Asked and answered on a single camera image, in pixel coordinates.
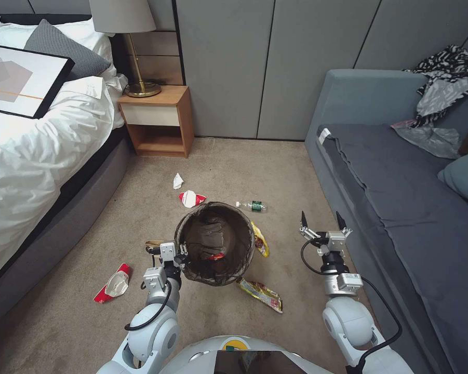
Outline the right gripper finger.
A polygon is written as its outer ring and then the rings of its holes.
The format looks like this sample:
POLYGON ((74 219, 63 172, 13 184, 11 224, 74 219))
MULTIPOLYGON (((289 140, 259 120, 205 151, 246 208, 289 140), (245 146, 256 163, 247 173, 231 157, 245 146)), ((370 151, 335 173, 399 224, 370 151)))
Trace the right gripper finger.
POLYGON ((337 218, 339 230, 342 232, 343 236, 347 238, 352 233, 352 229, 348 227, 345 219, 340 215, 338 211, 336 211, 336 218, 337 218))
POLYGON ((317 243, 318 240, 321 238, 319 234, 314 232, 313 230, 309 229, 307 224, 307 219, 305 216, 304 211, 301 211, 301 220, 300 220, 300 234, 310 243, 317 243))

